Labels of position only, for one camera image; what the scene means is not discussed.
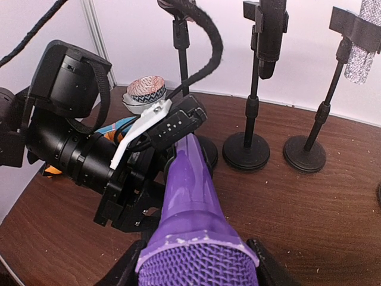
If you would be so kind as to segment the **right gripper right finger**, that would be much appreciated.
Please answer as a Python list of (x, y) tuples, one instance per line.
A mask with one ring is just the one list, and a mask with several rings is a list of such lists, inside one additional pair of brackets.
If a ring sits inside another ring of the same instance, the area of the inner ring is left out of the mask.
[(259, 267), (256, 268), (258, 285), (260, 286), (300, 286), (287, 269), (265, 248), (258, 239), (246, 241), (249, 248), (259, 258)]

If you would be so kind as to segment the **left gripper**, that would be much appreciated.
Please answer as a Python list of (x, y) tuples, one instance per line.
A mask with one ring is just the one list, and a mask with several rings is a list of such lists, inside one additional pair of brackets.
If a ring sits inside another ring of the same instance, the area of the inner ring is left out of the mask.
[(168, 171), (175, 148), (157, 151), (152, 147), (126, 152), (121, 165), (105, 187), (93, 221), (122, 232), (145, 232), (157, 228), (160, 215), (149, 215), (151, 208), (163, 207), (165, 185), (155, 178)]

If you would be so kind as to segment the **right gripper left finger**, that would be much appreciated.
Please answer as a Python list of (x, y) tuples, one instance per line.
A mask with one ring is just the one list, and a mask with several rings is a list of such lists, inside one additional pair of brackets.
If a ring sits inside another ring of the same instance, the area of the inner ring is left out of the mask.
[(138, 275), (135, 273), (135, 267), (146, 245), (145, 240), (135, 241), (108, 273), (98, 281), (98, 285), (137, 285)]

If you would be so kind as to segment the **blue microphone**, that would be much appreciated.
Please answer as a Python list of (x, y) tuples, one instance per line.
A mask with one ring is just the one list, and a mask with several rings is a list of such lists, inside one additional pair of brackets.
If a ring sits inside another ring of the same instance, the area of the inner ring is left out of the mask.
[(126, 118), (123, 118), (123, 119), (120, 119), (108, 126), (104, 126), (102, 128), (99, 128), (97, 130), (97, 132), (105, 135), (106, 133), (109, 133), (109, 132), (114, 132), (116, 131), (118, 128), (120, 128), (122, 125), (124, 125), (125, 123), (128, 123), (130, 122), (131, 120), (135, 119), (136, 117), (135, 116), (132, 116), (132, 117), (126, 117)]

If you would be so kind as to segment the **purple microphone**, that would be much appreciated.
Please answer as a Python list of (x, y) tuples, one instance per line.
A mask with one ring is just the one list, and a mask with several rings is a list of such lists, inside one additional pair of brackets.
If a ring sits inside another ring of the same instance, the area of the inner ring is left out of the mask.
[(175, 144), (161, 219), (135, 272), (139, 285), (258, 285), (259, 259), (227, 222), (200, 144)]

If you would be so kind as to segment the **black microphone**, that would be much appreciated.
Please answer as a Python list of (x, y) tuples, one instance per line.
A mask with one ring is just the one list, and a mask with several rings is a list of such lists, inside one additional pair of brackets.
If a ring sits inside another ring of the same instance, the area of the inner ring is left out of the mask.
[(261, 79), (269, 79), (274, 73), (280, 58), (283, 34), (288, 29), (288, 20), (286, 0), (260, 1), (256, 7), (257, 58)]

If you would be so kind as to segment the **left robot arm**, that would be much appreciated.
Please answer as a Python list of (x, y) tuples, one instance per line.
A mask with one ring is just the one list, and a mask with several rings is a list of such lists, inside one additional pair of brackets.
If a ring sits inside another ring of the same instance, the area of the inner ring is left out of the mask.
[(148, 210), (163, 205), (165, 188), (155, 177), (168, 151), (154, 149), (144, 133), (111, 166), (118, 145), (99, 131), (110, 108), (110, 68), (92, 52), (50, 42), (27, 88), (17, 94), (1, 89), (1, 164), (44, 161), (101, 195), (96, 223), (123, 232), (153, 231), (159, 214)]

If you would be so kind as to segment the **black mic stand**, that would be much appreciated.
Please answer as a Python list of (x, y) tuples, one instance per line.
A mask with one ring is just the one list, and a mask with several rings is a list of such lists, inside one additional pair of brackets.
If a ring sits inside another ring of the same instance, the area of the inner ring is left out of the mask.
[(259, 59), (257, 58), (258, 33), (255, 21), (256, 7), (260, 1), (243, 1), (243, 17), (254, 22), (251, 34), (253, 51), (251, 91), (246, 100), (245, 131), (230, 135), (223, 144), (222, 155), (225, 162), (237, 170), (257, 171), (262, 169), (270, 158), (267, 141), (254, 132), (260, 101), (258, 97)]

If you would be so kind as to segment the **glitter silver microphone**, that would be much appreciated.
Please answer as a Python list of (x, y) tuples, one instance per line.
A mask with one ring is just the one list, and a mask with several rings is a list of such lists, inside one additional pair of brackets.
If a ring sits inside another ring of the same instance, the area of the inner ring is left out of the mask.
[[(363, 20), (380, 27), (380, 1), (362, 1), (359, 16)], [(365, 84), (375, 54), (376, 52), (367, 51), (365, 48), (353, 44), (345, 77), (352, 83)]]

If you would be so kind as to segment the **left aluminium post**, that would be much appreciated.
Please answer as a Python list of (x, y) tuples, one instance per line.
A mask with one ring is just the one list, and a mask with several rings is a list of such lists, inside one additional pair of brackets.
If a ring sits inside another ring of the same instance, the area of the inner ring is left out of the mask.
[(109, 61), (110, 58), (102, 36), (101, 26), (95, 9), (95, 3), (93, 0), (81, 0), (80, 2), (96, 53)]

